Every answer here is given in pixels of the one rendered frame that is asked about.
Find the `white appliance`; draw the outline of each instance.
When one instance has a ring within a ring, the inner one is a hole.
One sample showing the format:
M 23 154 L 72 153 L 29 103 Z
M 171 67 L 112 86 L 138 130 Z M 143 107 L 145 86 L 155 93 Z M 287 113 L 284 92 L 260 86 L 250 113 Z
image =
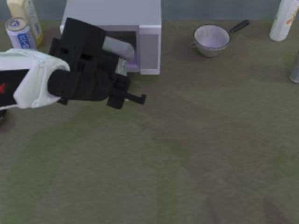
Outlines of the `white appliance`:
M 106 31 L 110 37 L 129 42 L 135 59 L 128 72 L 159 75 L 161 61 L 161 0 L 67 0 L 60 31 L 74 18 Z

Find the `red mark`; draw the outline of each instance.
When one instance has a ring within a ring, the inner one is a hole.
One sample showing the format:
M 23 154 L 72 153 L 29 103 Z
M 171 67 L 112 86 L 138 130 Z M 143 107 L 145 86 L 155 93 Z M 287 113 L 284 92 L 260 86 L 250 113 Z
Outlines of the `red mark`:
M 2 83 L 2 84 L 0 85 L 0 92 L 1 92 L 2 94 L 4 94 L 4 87 L 5 87 L 5 83 Z

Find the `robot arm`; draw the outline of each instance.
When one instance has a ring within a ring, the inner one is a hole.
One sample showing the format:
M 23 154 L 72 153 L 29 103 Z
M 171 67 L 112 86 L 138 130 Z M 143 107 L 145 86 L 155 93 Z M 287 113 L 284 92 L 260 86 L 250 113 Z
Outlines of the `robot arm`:
M 146 96 L 127 93 L 126 60 L 103 49 L 106 32 L 68 18 L 49 54 L 29 49 L 0 53 L 0 110 L 37 108 L 69 100 L 102 101 L 121 109 L 125 99 L 144 104 Z

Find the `white cylinder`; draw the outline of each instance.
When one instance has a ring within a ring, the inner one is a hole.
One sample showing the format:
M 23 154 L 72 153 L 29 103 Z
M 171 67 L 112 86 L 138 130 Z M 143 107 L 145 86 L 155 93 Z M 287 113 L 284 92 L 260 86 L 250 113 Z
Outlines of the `white cylinder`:
M 288 36 L 298 8 L 299 0 L 281 0 L 270 32 L 272 40 L 283 41 Z

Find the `black handle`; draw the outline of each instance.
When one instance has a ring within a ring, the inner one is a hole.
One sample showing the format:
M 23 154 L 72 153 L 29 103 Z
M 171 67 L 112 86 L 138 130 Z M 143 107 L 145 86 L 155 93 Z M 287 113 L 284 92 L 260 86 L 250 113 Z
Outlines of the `black handle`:
M 233 28 L 231 28 L 229 30 L 229 33 L 233 34 L 233 33 L 243 29 L 244 27 L 246 27 L 248 25 L 249 25 L 249 20 L 244 20 L 244 21 L 240 22 L 239 24 L 235 25 Z

